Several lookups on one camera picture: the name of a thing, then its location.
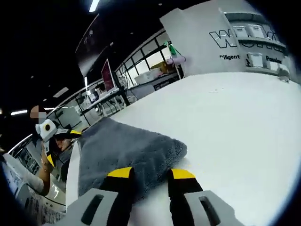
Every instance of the gray microfiber towel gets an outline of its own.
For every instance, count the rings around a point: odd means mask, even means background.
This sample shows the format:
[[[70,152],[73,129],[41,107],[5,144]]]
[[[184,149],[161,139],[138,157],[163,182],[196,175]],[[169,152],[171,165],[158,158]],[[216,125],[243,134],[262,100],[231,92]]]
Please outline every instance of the gray microfiber towel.
[[[107,117],[86,130],[79,145],[79,196],[99,188],[111,171],[132,166],[139,200],[187,153],[187,146],[178,140]]]

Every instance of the monitor screen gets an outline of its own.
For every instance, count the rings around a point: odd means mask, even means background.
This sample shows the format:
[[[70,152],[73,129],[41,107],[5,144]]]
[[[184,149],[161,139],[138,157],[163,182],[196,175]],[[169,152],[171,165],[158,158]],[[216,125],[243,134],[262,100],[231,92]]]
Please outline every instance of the monitor screen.
[[[114,81],[113,81],[112,72],[110,69],[108,59],[104,63],[104,66],[102,69],[102,76],[103,76],[105,90],[109,91],[109,90],[113,89],[115,86],[114,86]]]

